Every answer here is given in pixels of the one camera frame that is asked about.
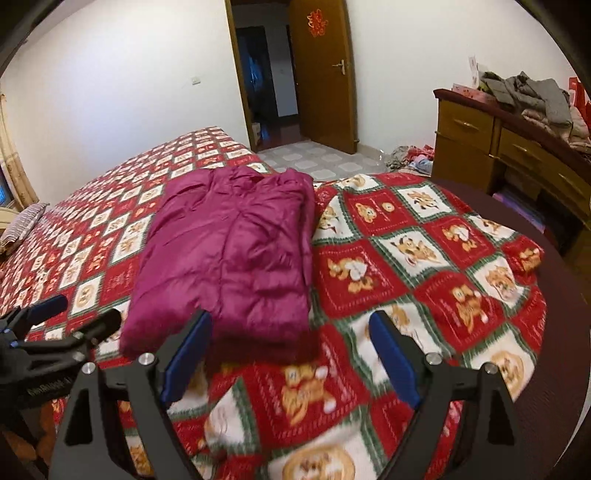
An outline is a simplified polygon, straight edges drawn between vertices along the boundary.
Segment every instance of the drawer handle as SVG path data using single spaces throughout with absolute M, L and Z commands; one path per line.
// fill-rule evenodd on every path
M 577 187 L 570 178 L 562 175 L 561 173 L 559 173 L 558 176 L 562 179 L 563 182 L 565 182 L 570 188 L 572 188 L 575 193 L 577 193 L 581 197 L 584 197 L 584 193 L 581 192 L 580 188 Z
M 477 132 L 480 131 L 480 129 L 478 127 L 475 127 L 474 125 L 469 124 L 468 122 L 464 122 L 462 120 L 458 120 L 457 118 L 454 118 L 453 121 L 454 121 L 454 123 L 460 125 L 460 127 L 469 128 L 470 130 L 475 130 Z
M 540 163 L 541 162 L 541 160 L 538 157 L 536 157 L 535 154 L 533 154 L 532 152 L 530 152 L 527 148 L 524 148 L 521 145 L 515 145 L 515 144 L 513 144 L 513 146 L 517 150 L 519 150 L 521 153 L 523 153 L 524 155 L 526 155 L 530 159 L 534 160 L 536 163 Z

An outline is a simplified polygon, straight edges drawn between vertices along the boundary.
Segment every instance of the metal screw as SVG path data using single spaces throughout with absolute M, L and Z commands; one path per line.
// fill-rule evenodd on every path
M 154 360 L 156 360 L 156 357 L 153 353 L 142 353 L 138 358 L 138 362 L 141 365 L 151 365 L 154 363 Z
M 86 362 L 84 365 L 82 365 L 82 373 L 85 375 L 90 375 L 95 370 L 96 365 L 93 362 Z
M 439 353 L 428 353 L 425 359 L 429 365 L 441 365 L 441 362 L 443 362 L 443 358 Z
M 77 362 L 83 362 L 84 360 L 86 360 L 86 355 L 83 354 L 82 352 L 74 352 L 72 354 L 72 358 L 74 360 L 76 360 Z
M 484 364 L 484 371 L 490 375 L 495 375 L 499 371 L 499 367 L 492 362 Z

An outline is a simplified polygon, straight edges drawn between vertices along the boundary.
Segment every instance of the door handle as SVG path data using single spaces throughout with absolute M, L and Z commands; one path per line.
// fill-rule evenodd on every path
M 339 63 L 337 63 L 336 65 L 333 65 L 334 68 L 338 68 L 340 69 L 341 73 L 343 75 L 347 75 L 347 67 L 345 67 L 345 61 L 341 60 Z
M 565 175 L 562 175 L 561 173 L 558 174 L 558 176 L 560 177 L 560 179 L 566 183 L 577 195 L 584 197 L 585 194 L 583 192 L 581 192 L 581 189 L 579 187 L 577 187 L 576 183 L 573 182 L 570 178 L 566 177 Z
M 523 153 L 523 155 L 527 157 L 527 160 L 530 160 L 530 164 L 532 164 L 535 167 L 539 167 L 542 161 L 538 157 L 536 157 L 533 152 L 530 152 L 527 148 L 524 148 L 521 145 L 513 144 L 513 146 L 521 153 Z
M 468 122 L 464 122 L 463 120 L 458 120 L 457 118 L 454 118 L 453 121 L 454 123 L 460 125 L 460 127 L 469 128 L 470 130 L 475 130 L 477 132 L 480 131 L 478 127 L 475 127 L 474 125 L 469 124 Z

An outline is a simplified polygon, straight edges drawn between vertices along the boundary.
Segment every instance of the red paper cutting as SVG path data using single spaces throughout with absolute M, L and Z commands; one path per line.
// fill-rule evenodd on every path
M 308 15 L 308 27 L 314 38 L 323 37 L 326 33 L 326 25 L 328 24 L 329 21 L 324 19 L 320 8 Z

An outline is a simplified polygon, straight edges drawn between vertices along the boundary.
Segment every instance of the open door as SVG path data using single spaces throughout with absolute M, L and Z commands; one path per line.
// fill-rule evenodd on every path
M 291 0 L 290 32 L 302 134 L 345 153 L 357 152 L 345 0 Z

